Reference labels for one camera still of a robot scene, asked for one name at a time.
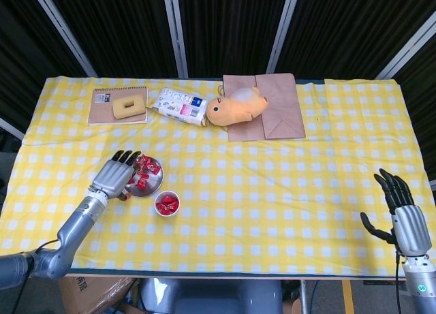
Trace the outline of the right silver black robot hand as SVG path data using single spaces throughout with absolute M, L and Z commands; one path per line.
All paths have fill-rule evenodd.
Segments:
M 375 228 L 361 212 L 363 226 L 370 235 L 394 245 L 405 257 L 426 255 L 432 247 L 431 237 L 421 208 L 415 204 L 408 184 L 399 176 L 380 169 L 374 175 L 385 195 L 392 221 L 389 232 Z

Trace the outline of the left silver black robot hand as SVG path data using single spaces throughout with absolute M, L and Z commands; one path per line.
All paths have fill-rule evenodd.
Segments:
M 130 194 L 125 186 L 134 175 L 134 164 L 141 154 L 141 151 L 117 151 L 97 173 L 90 188 L 95 192 L 103 192 L 108 199 L 128 200 Z

